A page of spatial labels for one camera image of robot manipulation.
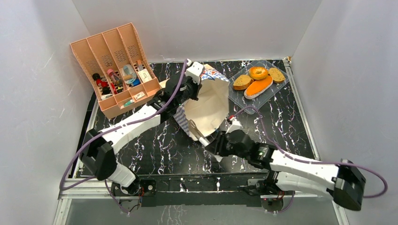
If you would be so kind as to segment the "checkered paper bag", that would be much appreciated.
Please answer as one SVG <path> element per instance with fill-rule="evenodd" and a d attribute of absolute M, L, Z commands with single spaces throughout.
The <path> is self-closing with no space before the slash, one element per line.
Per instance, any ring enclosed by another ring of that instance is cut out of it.
<path fill-rule="evenodd" d="M 171 117 L 194 141 L 197 139 L 189 131 L 189 120 L 193 120 L 198 130 L 206 137 L 219 128 L 229 113 L 229 80 L 210 65 L 204 66 L 199 99 L 189 99 L 171 111 Z"/>

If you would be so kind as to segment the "brown bread slice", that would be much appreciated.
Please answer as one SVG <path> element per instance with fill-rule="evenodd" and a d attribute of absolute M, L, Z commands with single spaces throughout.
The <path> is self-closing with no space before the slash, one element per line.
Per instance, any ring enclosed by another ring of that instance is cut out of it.
<path fill-rule="evenodd" d="M 233 89 L 234 90 L 245 90 L 247 89 L 254 80 L 249 75 L 240 75 L 234 82 L 233 82 Z"/>

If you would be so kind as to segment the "clear plastic tray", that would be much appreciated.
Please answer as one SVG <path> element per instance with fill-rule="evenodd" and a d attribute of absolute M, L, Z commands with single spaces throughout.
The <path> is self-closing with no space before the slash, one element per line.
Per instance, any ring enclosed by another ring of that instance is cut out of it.
<path fill-rule="evenodd" d="M 230 78 L 229 99 L 254 114 L 289 82 L 287 74 L 267 60 L 254 60 Z"/>

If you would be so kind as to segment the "orange fake bread loaf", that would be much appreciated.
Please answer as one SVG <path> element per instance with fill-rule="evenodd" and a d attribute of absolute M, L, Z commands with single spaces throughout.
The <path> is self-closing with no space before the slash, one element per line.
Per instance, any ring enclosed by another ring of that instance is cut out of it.
<path fill-rule="evenodd" d="M 244 91 L 244 97 L 254 99 L 265 92 L 272 84 L 273 79 L 269 75 L 265 79 L 256 80 Z"/>

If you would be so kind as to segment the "fake donut bread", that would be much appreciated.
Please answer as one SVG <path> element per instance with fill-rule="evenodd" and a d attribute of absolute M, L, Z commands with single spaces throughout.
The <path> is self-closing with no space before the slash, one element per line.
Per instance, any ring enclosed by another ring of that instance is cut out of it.
<path fill-rule="evenodd" d="M 251 67 L 249 75 L 254 80 L 262 80 L 268 76 L 268 70 L 265 67 Z"/>

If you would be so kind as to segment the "round speckled bread slice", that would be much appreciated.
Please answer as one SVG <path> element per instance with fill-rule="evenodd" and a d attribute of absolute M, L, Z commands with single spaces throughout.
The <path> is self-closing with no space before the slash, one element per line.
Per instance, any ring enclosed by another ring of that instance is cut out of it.
<path fill-rule="evenodd" d="M 283 73 L 275 67 L 272 67 L 268 70 L 268 75 L 272 77 L 275 83 L 283 83 L 285 81 L 285 76 Z"/>

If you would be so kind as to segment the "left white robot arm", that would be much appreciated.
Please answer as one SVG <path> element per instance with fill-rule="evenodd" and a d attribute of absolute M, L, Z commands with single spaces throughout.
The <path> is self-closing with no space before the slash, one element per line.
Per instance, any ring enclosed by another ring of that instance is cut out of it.
<path fill-rule="evenodd" d="M 165 88 L 158 90 L 130 117 L 108 129 L 89 130 L 79 154 L 80 160 L 97 180 L 110 180 L 125 194 L 136 195 L 141 189 L 140 178 L 117 161 L 117 151 L 143 132 L 172 118 L 187 100 L 197 100 L 201 87 L 201 75 L 169 79 Z"/>

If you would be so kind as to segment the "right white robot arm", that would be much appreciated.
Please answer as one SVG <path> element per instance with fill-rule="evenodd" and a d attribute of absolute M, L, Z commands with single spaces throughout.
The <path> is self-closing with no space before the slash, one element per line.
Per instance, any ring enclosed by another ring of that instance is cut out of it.
<path fill-rule="evenodd" d="M 299 191 L 331 197 L 334 203 L 348 210 L 361 210 L 366 179 L 349 160 L 342 165 L 321 165 L 316 160 L 281 153 L 272 144 L 256 142 L 242 130 L 222 131 L 212 142 L 204 137 L 199 142 L 215 156 L 238 156 L 268 171 L 264 180 L 250 181 L 242 188 L 249 195 Z"/>

